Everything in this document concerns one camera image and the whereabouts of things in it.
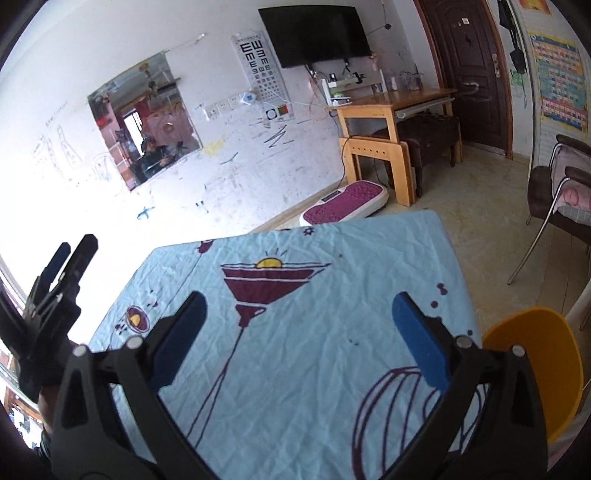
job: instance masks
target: brown door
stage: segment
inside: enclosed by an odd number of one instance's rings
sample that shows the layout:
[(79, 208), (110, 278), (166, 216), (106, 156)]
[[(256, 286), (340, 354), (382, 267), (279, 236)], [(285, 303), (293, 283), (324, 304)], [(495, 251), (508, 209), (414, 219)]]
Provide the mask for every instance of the brown door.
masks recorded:
[(508, 150), (504, 79), (493, 25), (483, 0), (420, 0), (431, 29), (446, 87), (460, 92), (453, 103), (462, 138)]

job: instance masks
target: silver bolt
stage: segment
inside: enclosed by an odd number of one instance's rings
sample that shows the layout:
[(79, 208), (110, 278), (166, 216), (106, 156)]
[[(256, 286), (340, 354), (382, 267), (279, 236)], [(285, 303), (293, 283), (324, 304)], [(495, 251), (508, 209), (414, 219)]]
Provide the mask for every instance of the silver bolt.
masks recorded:
[(144, 343), (144, 339), (139, 335), (133, 336), (132, 338), (127, 340), (127, 342), (125, 342), (127, 348), (129, 348), (130, 350), (137, 350), (139, 347), (142, 346), (142, 343)]
[(511, 351), (513, 351), (513, 355), (515, 356), (524, 356), (525, 355), (525, 348), (523, 348), (522, 345), (513, 345), (513, 348), (511, 349)]
[(74, 354), (74, 356), (83, 356), (87, 350), (88, 348), (86, 347), (86, 345), (78, 345), (74, 348), (72, 353)]
[(465, 335), (460, 335), (456, 338), (456, 345), (462, 350), (468, 350), (472, 347), (472, 339)]

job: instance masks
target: floor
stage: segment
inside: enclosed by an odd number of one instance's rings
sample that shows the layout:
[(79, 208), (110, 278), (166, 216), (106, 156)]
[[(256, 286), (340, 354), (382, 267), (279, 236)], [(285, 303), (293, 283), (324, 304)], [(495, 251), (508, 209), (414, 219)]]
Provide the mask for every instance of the floor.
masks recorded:
[[(386, 183), (382, 162), (377, 161), (377, 167), (373, 160), (363, 159), (364, 178), (376, 181), (378, 173)], [(409, 209), (398, 205), (391, 191), (391, 201), (376, 214), (421, 209), (439, 214), (482, 332), (538, 303), (566, 314), (587, 283), (584, 245), (550, 226), (515, 283), (507, 285), (541, 225), (536, 219), (525, 225), (527, 175), (526, 164), (465, 147), (464, 162), (455, 168), (441, 159), (424, 169), (424, 195), (415, 205)], [(298, 217), (280, 228), (297, 226)]]

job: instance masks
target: light blue fabric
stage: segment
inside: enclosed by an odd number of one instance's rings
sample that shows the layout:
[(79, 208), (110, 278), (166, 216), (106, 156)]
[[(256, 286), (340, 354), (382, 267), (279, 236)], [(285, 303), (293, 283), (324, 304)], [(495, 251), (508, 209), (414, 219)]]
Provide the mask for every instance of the light blue fabric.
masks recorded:
[[(246, 269), (239, 277), (256, 276), (254, 267), (265, 258), (284, 264), (260, 270), (269, 275), (311, 274), (241, 329), (239, 302), (222, 265), (246, 264), (226, 266), (229, 277), (232, 268)], [(247, 281), (259, 280), (240, 285)], [(207, 299), (207, 320), (175, 382), (160, 396), (188, 434), (216, 379), (222, 380), (197, 447), (222, 480), (374, 480), (383, 474), (399, 456), (402, 438), (408, 445), (437, 400), (415, 368), (394, 370), (416, 365), (392, 321), (397, 293), (409, 292), (452, 335), (471, 334), (481, 342), (453, 248), (440, 219), (428, 211), (159, 248), (111, 307), (91, 348), (117, 348), (134, 334), (125, 320), (129, 306), (143, 309), (153, 326), (193, 290)], [(188, 436), (193, 445), (216, 392)], [(115, 397), (136, 451), (150, 458), (120, 389)], [(465, 436), (477, 409), (475, 400)]]

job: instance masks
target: wall-mounted tv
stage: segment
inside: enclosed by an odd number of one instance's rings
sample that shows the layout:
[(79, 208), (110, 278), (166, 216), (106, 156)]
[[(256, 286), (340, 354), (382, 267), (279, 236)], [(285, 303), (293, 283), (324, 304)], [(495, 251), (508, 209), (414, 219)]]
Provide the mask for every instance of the wall-mounted tv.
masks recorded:
[(294, 5), (262, 8), (259, 13), (285, 69), (371, 55), (355, 7)]

